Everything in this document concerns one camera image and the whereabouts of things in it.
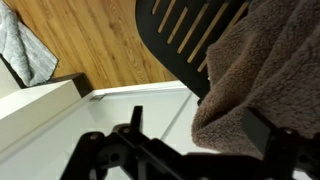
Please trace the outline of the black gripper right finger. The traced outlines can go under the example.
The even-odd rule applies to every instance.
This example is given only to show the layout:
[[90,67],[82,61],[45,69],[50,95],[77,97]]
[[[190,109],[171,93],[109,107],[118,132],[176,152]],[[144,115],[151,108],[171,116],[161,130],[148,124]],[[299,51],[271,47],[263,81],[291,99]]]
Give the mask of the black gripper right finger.
[[262,154],[276,126],[254,108],[246,108],[243,113],[241,127],[249,140]]

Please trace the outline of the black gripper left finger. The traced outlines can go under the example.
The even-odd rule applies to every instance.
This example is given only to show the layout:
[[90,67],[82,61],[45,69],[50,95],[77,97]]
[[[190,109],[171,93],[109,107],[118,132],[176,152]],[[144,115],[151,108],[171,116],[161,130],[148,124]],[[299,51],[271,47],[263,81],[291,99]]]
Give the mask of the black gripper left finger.
[[138,131],[142,130],[143,107],[135,106],[130,120],[130,126]]

